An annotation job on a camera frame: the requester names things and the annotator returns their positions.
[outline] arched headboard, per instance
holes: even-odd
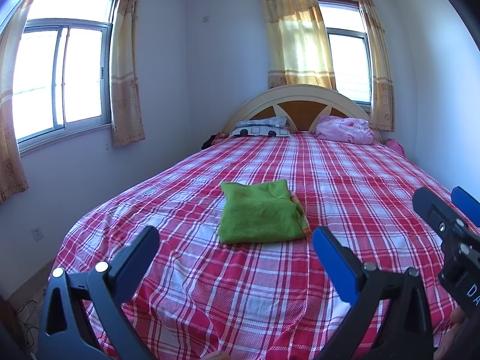
[[[284,85],[272,88],[249,100],[226,124],[223,132],[231,133],[241,120],[286,116],[290,131],[315,132],[318,116],[333,115],[368,120],[367,113],[344,95],[316,85]],[[377,141],[380,133],[374,130]]]

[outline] wall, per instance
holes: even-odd
[[[184,4],[141,0],[137,42],[146,140],[113,148],[107,128],[22,157],[30,188],[0,206],[3,297],[55,258],[67,231],[87,211],[188,154]],[[30,233],[36,226],[44,234],[38,242]]]
[[[417,99],[413,60],[392,0],[374,0],[386,29],[395,88],[396,132],[414,159]],[[187,77],[198,150],[250,98],[268,89],[268,47],[260,0],[194,0],[187,6]]]
[[[480,52],[448,0],[397,0],[418,89],[416,159],[480,199]]]

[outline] yellow curtain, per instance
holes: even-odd
[[[372,104],[370,127],[384,131],[395,130],[395,98],[390,63],[385,45],[385,30],[380,24],[372,0],[358,0],[360,13],[367,26],[372,70]]]
[[[261,0],[270,51],[268,87],[336,89],[332,52],[318,0]]]
[[[0,204],[28,189],[15,138],[14,69],[18,46],[33,0],[23,0],[0,34]]]
[[[145,139],[136,75],[138,0],[118,0],[110,52],[113,146]]]

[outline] red and white checkered sheet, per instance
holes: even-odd
[[[123,310],[159,359],[198,359],[225,350],[233,360],[312,359],[349,310],[311,239],[221,245],[216,230],[225,198],[220,182],[255,184],[286,179],[314,229],[328,226],[361,261],[385,270],[417,267],[425,282],[438,339],[454,303],[437,275],[440,239],[412,208],[413,192],[428,186],[449,201],[438,182],[380,144],[316,139],[227,139],[99,206],[67,234],[55,266],[90,270],[111,260],[145,225],[161,245],[133,301]],[[92,309],[102,348],[115,355]],[[372,344],[381,305],[358,354]]]

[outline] folded green cloth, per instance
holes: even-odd
[[[218,228],[221,243],[280,242],[309,234],[302,206],[294,195],[292,199],[286,180],[221,186],[226,196]]]

